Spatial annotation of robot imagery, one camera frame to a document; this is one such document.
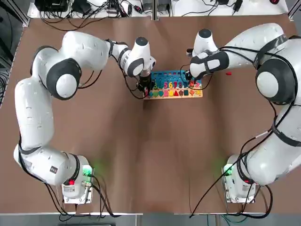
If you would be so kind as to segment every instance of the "black cable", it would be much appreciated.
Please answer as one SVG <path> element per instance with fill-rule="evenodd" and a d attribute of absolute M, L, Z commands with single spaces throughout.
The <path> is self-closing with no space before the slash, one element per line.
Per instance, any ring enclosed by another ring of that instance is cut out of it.
<path fill-rule="evenodd" d="M 101 192 L 100 183 L 99 183 L 97 177 L 95 177 L 94 175 L 93 175 L 92 177 L 96 180 L 97 185 L 98 185 L 99 192 Z M 99 217 L 100 217 L 100 218 L 105 218 L 105 216 L 102 216 L 103 209 L 102 209 L 102 199 L 100 199 L 100 209 L 99 209 L 99 211 L 100 211 Z"/>
<path fill-rule="evenodd" d="M 242 216 L 245 216 L 248 218 L 253 218 L 253 219 L 263 219 L 263 218 L 266 218 L 271 213 L 272 206 L 273 206 L 273 193 L 272 193 L 271 188 L 268 185 L 265 185 L 265 187 L 268 189 L 269 195 L 270 195 L 269 208 L 268 208 L 267 212 L 261 216 L 253 216 L 253 215 L 245 214 L 245 213 L 241 214 Z"/>
<path fill-rule="evenodd" d="M 202 0 L 202 2 L 204 3 L 204 5 L 205 5 L 205 6 L 215 6 L 215 3 L 216 3 L 216 2 L 215 2 L 215 3 L 214 3 L 214 5 L 211 5 L 211 4 L 207 4 L 207 3 L 205 3 L 205 1 L 204 1 L 204 0 Z"/>
<path fill-rule="evenodd" d="M 213 10 L 211 10 L 209 13 L 208 13 L 208 16 L 213 12 L 213 11 L 215 11 L 216 9 L 217 9 L 217 7 L 219 6 L 219 3 L 216 1 L 216 6 L 215 6 L 215 8 L 213 9 Z"/>
<path fill-rule="evenodd" d="M 88 87 L 90 87 L 90 86 L 92 86 L 97 80 L 98 80 L 98 78 L 99 78 L 99 76 L 102 74 L 102 70 L 99 72 L 99 74 L 98 74 L 98 76 L 96 77 L 96 79 L 91 83 L 91 84 L 89 84 L 89 85 L 87 85 L 87 86 L 84 86 L 84 87 L 79 87 L 79 89 L 85 89 L 85 88 L 88 88 Z"/>
<path fill-rule="evenodd" d="M 235 5 L 235 3 L 236 3 L 236 2 L 233 2 L 231 5 L 228 5 L 228 4 L 227 4 L 226 6 L 228 6 L 228 7 L 232 7 L 232 6 L 234 6 L 234 5 Z"/>
<path fill-rule="evenodd" d="M 182 65 L 182 67 L 180 68 L 180 72 L 181 72 L 182 68 L 185 67 L 185 66 L 189 66 L 189 65 Z M 183 78 L 182 78 L 182 73 L 180 73 L 180 78 L 181 78 L 181 80 L 182 80 L 182 82 L 183 82 L 183 84 L 184 84 L 185 82 L 184 82 L 184 80 L 183 80 Z M 208 85 L 209 85 L 211 79 L 212 79 L 212 74 L 210 74 L 209 81 L 208 81 L 208 83 L 205 85 L 204 88 L 201 88 L 201 89 L 194 89 L 194 88 L 191 88 L 191 87 L 189 86 L 189 84 L 187 84 L 187 87 L 190 88 L 190 89 L 192 89 L 192 90 L 204 90 L 204 89 L 206 89 L 206 88 L 208 87 Z"/>
<path fill-rule="evenodd" d="M 246 56 L 244 56 L 244 55 L 242 55 L 242 54 L 240 54 L 240 53 L 238 53 L 238 52 L 232 51 L 232 50 L 230 50 L 230 49 L 221 49 L 221 51 L 234 53 L 234 54 L 236 54 L 236 55 L 242 57 L 243 59 L 249 61 L 251 64 L 253 64 L 253 61 L 252 61 L 251 59 L 247 58 Z"/>
<path fill-rule="evenodd" d="M 279 122 L 276 124 L 276 128 L 279 126 L 279 124 L 283 121 L 283 119 L 287 116 L 287 114 L 288 114 L 288 112 L 290 111 L 290 108 L 292 107 L 292 105 L 290 105 L 289 106 L 289 108 L 287 109 L 287 111 L 284 113 L 284 115 L 281 117 L 281 119 L 279 120 Z M 260 144 L 262 144 L 264 141 L 266 141 L 269 137 L 270 137 L 270 135 L 272 134 L 273 132 L 271 131 L 264 139 L 262 139 L 262 141 L 260 141 L 259 143 L 257 143 L 255 146 L 253 146 L 249 151 L 247 151 L 247 152 L 245 152 L 245 153 L 243 153 L 243 154 L 241 154 L 239 157 L 238 157 L 238 159 L 224 172 L 224 173 L 222 173 L 218 178 L 217 178 L 217 180 L 208 188 L 208 190 L 203 194 L 203 196 L 200 198 L 200 200 L 198 201 L 198 203 L 197 203 L 197 205 L 196 205 L 196 207 L 194 208 L 194 210 L 193 210 L 193 212 L 191 213 L 191 215 L 189 216 L 189 218 L 192 218 L 193 216 L 194 216 L 194 213 L 195 213 L 195 211 L 197 210 L 197 208 L 198 208 L 198 206 L 199 206 L 199 204 L 201 203 L 201 201 L 204 199 L 204 197 L 207 195 L 207 193 L 213 188 L 213 186 L 215 186 L 215 184 L 222 178 L 222 177 L 224 177 L 227 173 L 228 173 L 228 171 L 235 165 L 235 164 L 237 164 L 237 162 L 239 161 L 239 160 L 241 160 L 242 158 L 244 158 L 245 157 L 245 160 L 246 160 L 246 157 L 248 156 L 248 154 L 252 151 L 252 150 L 254 150 L 256 147 L 258 147 Z M 248 141 L 246 141 L 244 144 L 243 144 L 243 146 L 245 146 L 247 143 L 249 143 L 251 140 L 254 140 L 254 138 L 251 138 L 251 139 L 249 139 Z M 269 190 L 269 192 L 270 192 L 270 196 L 271 196 L 271 202 L 270 202 L 270 206 L 269 206 L 269 209 L 268 209 L 268 211 L 264 214 L 264 215 L 262 215 L 262 216 L 264 216 L 264 217 L 266 217 L 266 216 L 268 216 L 269 215 L 269 213 L 270 213 L 270 210 L 271 210 L 271 208 L 272 208 L 272 204 L 273 204 L 273 194 L 272 194 L 272 191 L 271 191 L 271 189 L 270 189 L 270 187 L 268 187 L 268 186 L 266 186 L 267 187 L 267 189 Z M 253 216 L 252 215 L 247 215 L 247 214 L 243 214 L 243 216 L 245 216 L 245 217 L 250 217 L 250 218 L 252 218 Z M 264 218 L 264 217 L 262 217 L 262 216 L 254 216 L 254 218 L 259 218 L 259 219 L 261 219 L 261 218 Z"/>
<path fill-rule="evenodd" d="M 190 13 L 196 13 L 196 14 L 199 14 L 199 13 L 207 13 L 207 12 L 211 11 L 211 10 L 213 9 L 214 6 L 215 6 L 215 5 L 213 5 L 211 9 L 206 10 L 206 11 L 203 11 L 203 12 L 189 12 L 189 13 L 183 14 L 182 16 L 186 16 L 186 15 L 188 15 L 188 14 L 190 14 Z"/>
<path fill-rule="evenodd" d="M 90 79 L 92 78 L 93 74 L 94 74 L 94 71 L 92 71 L 90 77 L 88 78 L 87 81 L 85 81 L 85 82 L 82 84 L 82 86 L 86 85 L 86 84 L 90 81 Z"/>
<path fill-rule="evenodd" d="M 104 206 L 105 206 L 105 208 L 107 209 L 109 215 L 110 215 L 111 217 L 113 217 L 113 218 L 118 218 L 118 217 L 120 217 L 121 215 L 114 215 L 114 214 L 112 213 L 111 209 L 108 207 L 108 205 L 107 205 L 107 203 L 106 203 L 106 201 L 105 201 L 105 198 L 104 198 L 103 194 L 100 192 L 100 190 L 99 190 L 95 185 L 93 185 L 93 184 L 92 184 L 92 187 L 99 193 L 100 198 L 102 199 L 102 201 L 103 201 L 103 203 L 104 203 Z"/>
<path fill-rule="evenodd" d="M 11 25 L 10 16 L 7 11 L 6 11 L 6 14 L 8 15 L 8 21 L 9 21 L 9 26 L 10 26 L 10 47 L 9 47 L 9 49 L 11 50 L 11 48 L 13 47 L 13 39 L 14 39 L 13 26 Z"/>
<path fill-rule="evenodd" d="M 60 28 L 57 28 L 57 27 L 55 27 L 55 26 L 53 26 L 53 25 L 51 25 L 51 24 L 59 23 L 59 22 L 63 21 L 64 19 L 68 19 L 68 18 L 72 17 L 72 15 L 70 14 L 72 11 L 70 11 L 70 12 L 68 13 L 68 15 L 67 15 L 66 17 L 64 17 L 63 19 L 61 19 L 61 20 L 59 20 L 59 21 L 55 21 L 55 22 L 50 22 L 50 21 L 45 20 L 45 19 L 41 16 L 41 14 L 40 14 L 40 17 L 41 17 L 41 20 L 42 20 L 44 23 L 46 23 L 48 26 L 50 26 L 50 27 L 52 27 L 52 28 L 55 28 L 55 29 L 57 29 L 57 30 L 59 30 L 59 31 L 63 31 L 63 32 L 76 31 L 76 30 L 78 30 L 78 29 L 80 29 L 80 28 L 83 28 L 83 27 L 85 27 L 85 26 L 87 26 L 87 25 L 89 25 L 89 24 L 91 24 L 91 23 L 98 22 L 98 21 L 101 21 L 101 20 L 106 19 L 106 18 L 117 18 L 117 17 L 119 17 L 120 15 L 117 14 L 116 16 L 107 16 L 107 17 L 103 17 L 103 18 L 100 18 L 100 19 L 97 19 L 97 20 L 94 20 L 94 21 L 90 21 L 90 22 L 84 24 L 84 23 L 86 22 L 86 20 L 89 19 L 92 15 L 94 15 L 94 14 L 96 15 L 98 12 L 102 11 L 103 9 L 106 9 L 105 6 L 107 6 L 107 4 L 108 4 L 108 2 L 106 1 L 106 2 L 103 3 L 103 5 L 101 5 L 98 9 L 94 10 L 91 14 L 89 14 L 89 15 L 82 21 L 82 23 L 81 23 L 79 26 L 76 26 L 76 25 L 72 24 L 72 23 L 70 22 L 70 20 L 68 20 L 69 23 L 70 23 L 73 27 L 75 27 L 74 29 L 69 29 L 69 30 L 66 30 L 66 29 L 60 29 Z"/>
<path fill-rule="evenodd" d="M 171 0 L 170 0 L 170 8 L 171 8 L 171 13 L 172 13 L 172 15 L 174 16 L 173 4 L 172 4 Z"/>
<path fill-rule="evenodd" d="M 112 55 L 112 57 L 115 59 L 116 63 L 118 64 L 118 60 L 116 59 L 116 57 L 114 55 Z M 137 89 L 131 89 L 130 86 L 128 85 L 128 82 L 127 82 L 127 78 L 126 78 L 126 74 L 124 72 L 124 70 L 120 67 L 119 65 L 119 69 L 121 70 L 122 74 L 123 74 L 123 78 L 125 80 L 125 84 L 127 86 L 127 89 L 130 91 L 130 93 L 132 94 L 133 97 L 135 97 L 136 99 L 139 99 L 139 100 L 142 100 L 142 99 L 145 99 L 149 94 L 145 95 L 144 97 L 137 97 L 133 91 L 137 90 Z"/>

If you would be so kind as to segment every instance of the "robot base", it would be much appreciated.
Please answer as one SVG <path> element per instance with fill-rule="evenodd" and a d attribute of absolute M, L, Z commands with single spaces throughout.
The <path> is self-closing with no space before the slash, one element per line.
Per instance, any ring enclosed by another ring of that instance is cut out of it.
<path fill-rule="evenodd" d="M 62 185 L 64 203 L 87 204 L 92 202 L 93 188 L 89 186 L 93 182 L 94 169 L 89 165 L 88 160 L 81 155 L 77 156 L 80 162 L 79 175 L 74 185 Z"/>
<path fill-rule="evenodd" d="M 232 164 L 226 164 L 222 168 L 222 173 L 224 173 Z M 228 203 L 253 203 L 254 195 L 255 195 L 255 186 L 252 185 L 250 193 L 248 195 L 248 199 L 246 201 L 246 197 L 248 191 L 250 189 L 249 184 L 244 182 L 238 175 L 237 166 L 232 166 L 232 169 L 228 171 L 228 174 L 222 178 L 222 184 L 225 191 L 226 202 Z"/>

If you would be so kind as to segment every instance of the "electronic equipment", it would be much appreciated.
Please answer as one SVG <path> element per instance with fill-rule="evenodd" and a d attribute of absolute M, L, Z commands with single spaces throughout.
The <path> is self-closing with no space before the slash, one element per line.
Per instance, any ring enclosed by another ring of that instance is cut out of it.
<path fill-rule="evenodd" d="M 143 10 L 150 10 L 152 9 L 152 0 L 142 0 Z M 167 6 L 170 4 L 170 0 L 158 0 L 158 11 L 165 11 L 167 10 Z"/>
<path fill-rule="evenodd" d="M 34 5 L 38 11 L 66 12 L 69 0 L 35 0 Z"/>

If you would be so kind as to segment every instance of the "red object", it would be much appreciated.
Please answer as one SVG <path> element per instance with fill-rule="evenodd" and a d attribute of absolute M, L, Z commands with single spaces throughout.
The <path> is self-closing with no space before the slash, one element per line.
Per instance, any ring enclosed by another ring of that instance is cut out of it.
<path fill-rule="evenodd" d="M 278 4 L 279 0 L 269 0 L 272 4 L 276 5 Z"/>

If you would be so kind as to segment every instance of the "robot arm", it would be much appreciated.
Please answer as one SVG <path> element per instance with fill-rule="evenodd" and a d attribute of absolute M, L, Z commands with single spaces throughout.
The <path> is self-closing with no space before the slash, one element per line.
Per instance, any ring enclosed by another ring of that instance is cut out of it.
<path fill-rule="evenodd" d="M 30 78 L 19 81 L 15 88 L 16 115 L 20 141 L 14 159 L 26 170 L 50 185 L 62 185 L 63 194 L 79 198 L 89 180 L 85 169 L 91 168 L 85 157 L 58 151 L 49 142 L 54 134 L 52 96 L 60 100 L 72 98 L 78 87 L 82 68 L 102 70 L 110 56 L 130 76 L 140 76 L 147 88 L 156 61 L 145 38 L 137 38 L 132 50 L 126 43 L 101 40 L 81 32 L 67 32 L 62 47 L 38 49 Z"/>
<path fill-rule="evenodd" d="M 227 46 L 237 46 L 242 48 L 251 48 L 260 50 L 270 41 L 283 35 L 282 28 L 277 24 L 263 24 L 250 28 L 234 39 Z M 271 52 L 278 52 L 282 46 L 278 46 Z M 256 53 L 243 50 L 232 50 L 254 61 Z M 213 41 L 210 30 L 202 29 L 198 32 L 193 50 L 188 50 L 192 56 L 190 62 L 190 73 L 194 78 L 202 79 L 205 75 L 225 69 L 232 69 L 251 65 L 251 63 L 235 53 L 226 51 L 226 49 L 218 49 Z M 266 61 L 269 57 L 265 56 L 262 61 Z"/>
<path fill-rule="evenodd" d="M 227 202 L 246 201 L 251 186 L 249 179 L 259 185 L 267 185 L 301 164 L 301 108 L 297 106 L 301 104 L 298 86 L 301 64 L 297 57 L 300 50 L 301 39 L 287 39 L 277 24 L 250 28 L 219 49 L 214 44 L 212 33 L 203 29 L 197 34 L 194 49 L 188 50 L 192 56 L 190 77 L 202 79 L 216 71 L 253 64 L 257 69 L 255 81 L 259 92 L 270 102 L 284 105 L 276 124 L 284 114 L 286 116 L 277 129 L 274 127 L 273 133 L 248 154 L 244 159 L 246 166 L 241 162 L 238 168 L 236 164 L 231 168 L 231 173 L 224 177 Z M 237 159 L 237 155 L 231 156 L 224 170 Z M 255 194 L 255 186 L 250 191 L 248 202 Z"/>

